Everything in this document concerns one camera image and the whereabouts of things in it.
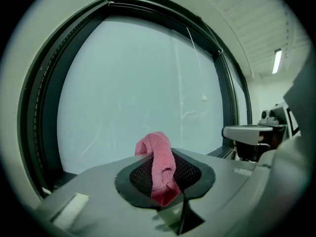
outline ceiling light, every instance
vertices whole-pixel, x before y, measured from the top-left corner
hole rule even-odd
[[[282,56],[282,50],[278,49],[275,51],[275,64],[273,65],[272,74],[275,74],[280,66]]]

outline white panel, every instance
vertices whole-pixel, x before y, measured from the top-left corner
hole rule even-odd
[[[239,125],[246,125],[248,124],[247,121],[247,104],[246,104],[246,97],[245,94],[238,84],[238,82],[233,79],[233,84],[235,88],[235,93],[237,97],[237,103],[238,103],[238,113],[239,113]]]
[[[75,57],[61,93],[57,136],[65,171],[134,155],[163,131],[173,147],[207,154],[222,145],[222,98],[212,57],[167,28],[110,17]]]

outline pink towel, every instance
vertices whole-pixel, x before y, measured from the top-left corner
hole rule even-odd
[[[180,189],[173,179],[176,163],[171,144],[163,132],[149,133],[137,142],[135,155],[148,153],[154,153],[152,198],[161,206],[167,206],[178,196]]]

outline black window frame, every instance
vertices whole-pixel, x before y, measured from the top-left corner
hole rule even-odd
[[[24,164],[37,192],[54,190],[64,170],[57,142],[60,94],[73,59],[84,41],[110,15],[145,19],[191,39],[209,52],[220,82],[224,126],[237,125],[237,99],[223,49],[211,29],[193,13],[169,0],[98,0],[66,20],[35,57],[21,92],[18,132]],[[223,146],[233,148],[229,139]]]

